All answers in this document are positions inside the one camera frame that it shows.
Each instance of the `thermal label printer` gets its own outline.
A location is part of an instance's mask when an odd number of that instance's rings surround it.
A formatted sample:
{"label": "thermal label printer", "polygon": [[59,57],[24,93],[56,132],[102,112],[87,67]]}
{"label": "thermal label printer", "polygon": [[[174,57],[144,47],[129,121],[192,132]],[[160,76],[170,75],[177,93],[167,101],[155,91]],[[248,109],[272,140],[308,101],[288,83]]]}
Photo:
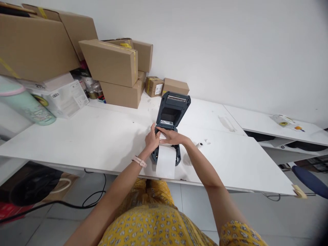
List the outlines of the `thermal label printer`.
{"label": "thermal label printer", "polygon": [[[156,127],[161,127],[166,130],[174,130],[178,132],[177,126],[180,123],[182,117],[187,111],[191,103],[190,96],[183,95],[175,92],[166,92],[162,96],[162,101],[160,109],[158,110],[158,116],[156,120]],[[175,166],[177,166],[181,161],[180,146],[172,145],[177,152],[177,157],[175,161]],[[157,158],[159,155],[159,147],[152,153],[152,158],[157,164]]]}

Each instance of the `mint green bottle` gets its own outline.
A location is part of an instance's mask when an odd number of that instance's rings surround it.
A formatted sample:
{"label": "mint green bottle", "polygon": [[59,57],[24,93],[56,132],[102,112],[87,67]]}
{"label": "mint green bottle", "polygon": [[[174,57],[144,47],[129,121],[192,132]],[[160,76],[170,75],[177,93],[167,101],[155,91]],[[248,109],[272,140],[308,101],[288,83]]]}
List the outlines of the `mint green bottle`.
{"label": "mint green bottle", "polygon": [[1,80],[0,100],[38,125],[50,125],[56,121],[52,113],[16,82]]}

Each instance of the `yellow patterned dress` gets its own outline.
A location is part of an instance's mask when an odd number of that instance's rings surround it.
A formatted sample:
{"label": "yellow patterned dress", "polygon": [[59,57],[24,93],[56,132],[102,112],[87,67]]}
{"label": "yellow patterned dress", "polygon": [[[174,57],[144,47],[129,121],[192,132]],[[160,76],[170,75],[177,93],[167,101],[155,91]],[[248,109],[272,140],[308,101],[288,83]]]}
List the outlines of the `yellow patterned dress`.
{"label": "yellow patterned dress", "polygon": [[[217,245],[174,206],[164,181],[137,179],[98,246]],[[247,225],[224,225],[220,246],[265,246]]]}

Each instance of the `brown cardboard box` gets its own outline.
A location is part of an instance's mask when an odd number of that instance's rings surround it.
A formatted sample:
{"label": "brown cardboard box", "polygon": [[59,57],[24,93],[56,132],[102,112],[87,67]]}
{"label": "brown cardboard box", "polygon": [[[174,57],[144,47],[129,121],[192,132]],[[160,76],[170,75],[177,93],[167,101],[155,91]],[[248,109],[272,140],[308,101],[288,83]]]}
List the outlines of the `brown cardboard box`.
{"label": "brown cardboard box", "polygon": [[80,66],[60,22],[0,14],[0,74],[43,82]]}
{"label": "brown cardboard box", "polygon": [[80,41],[92,78],[111,84],[133,87],[138,80],[138,52],[111,43]]}
{"label": "brown cardboard box", "polygon": [[126,86],[101,82],[100,85],[107,104],[137,109],[140,103],[142,91],[141,81],[138,80],[130,88]]}
{"label": "brown cardboard box", "polygon": [[125,44],[127,44],[128,46],[126,46],[127,48],[130,48],[130,49],[134,49],[134,46],[133,46],[133,41],[132,39],[109,39],[109,40],[103,40],[104,42],[107,42],[107,43],[112,43],[112,44],[116,44],[118,46],[123,46],[125,47]]}
{"label": "brown cardboard box", "polygon": [[181,82],[181,81],[178,81],[178,80],[172,80],[172,79],[165,78],[164,79],[164,87],[163,87],[162,96],[167,91],[188,95],[189,87],[188,87],[188,84],[186,82]]}
{"label": "brown cardboard box", "polygon": [[141,91],[144,91],[146,86],[146,72],[138,71],[138,80],[142,82]]}
{"label": "brown cardboard box", "polygon": [[133,40],[134,49],[138,51],[138,70],[150,72],[153,57],[153,45]]}
{"label": "brown cardboard box", "polygon": [[62,22],[80,61],[84,60],[84,56],[79,41],[98,39],[93,19],[88,16],[48,8],[43,9],[24,3],[22,6],[34,10],[38,16],[45,19]]}
{"label": "brown cardboard box", "polygon": [[160,96],[162,94],[162,87],[164,81],[158,77],[147,77],[145,91],[150,97]]}

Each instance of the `person's right hand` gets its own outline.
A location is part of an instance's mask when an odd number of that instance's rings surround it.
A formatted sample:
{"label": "person's right hand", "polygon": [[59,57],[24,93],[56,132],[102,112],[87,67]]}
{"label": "person's right hand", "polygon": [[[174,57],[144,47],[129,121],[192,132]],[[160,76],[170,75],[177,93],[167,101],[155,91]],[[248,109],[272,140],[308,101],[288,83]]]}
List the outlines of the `person's right hand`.
{"label": "person's right hand", "polygon": [[178,144],[186,144],[188,141],[190,141],[190,138],[177,133],[173,130],[166,130],[161,127],[156,127],[158,130],[160,130],[164,135],[166,136],[166,139],[161,139],[161,144],[171,144],[171,145],[178,145]]}

